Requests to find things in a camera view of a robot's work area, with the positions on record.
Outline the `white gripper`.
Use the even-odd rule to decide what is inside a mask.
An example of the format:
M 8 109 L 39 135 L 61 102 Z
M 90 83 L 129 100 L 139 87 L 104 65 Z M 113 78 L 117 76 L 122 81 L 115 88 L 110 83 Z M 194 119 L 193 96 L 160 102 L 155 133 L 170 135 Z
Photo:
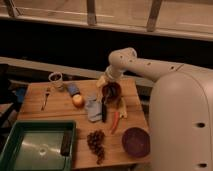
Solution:
M 124 71 L 119 70 L 112 65 L 108 66 L 105 70 L 105 75 L 109 82 L 117 82 L 123 76 Z M 100 100 L 102 97 L 102 88 L 107 84 L 107 80 L 104 75 L 102 75 L 96 83 L 97 87 L 97 99 Z

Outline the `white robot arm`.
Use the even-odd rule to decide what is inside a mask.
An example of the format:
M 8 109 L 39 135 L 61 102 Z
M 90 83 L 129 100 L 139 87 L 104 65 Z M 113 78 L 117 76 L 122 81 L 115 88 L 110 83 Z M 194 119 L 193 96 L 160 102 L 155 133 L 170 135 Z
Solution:
M 213 171 L 213 69 L 111 52 L 108 82 L 126 71 L 154 82 L 149 102 L 152 171 Z

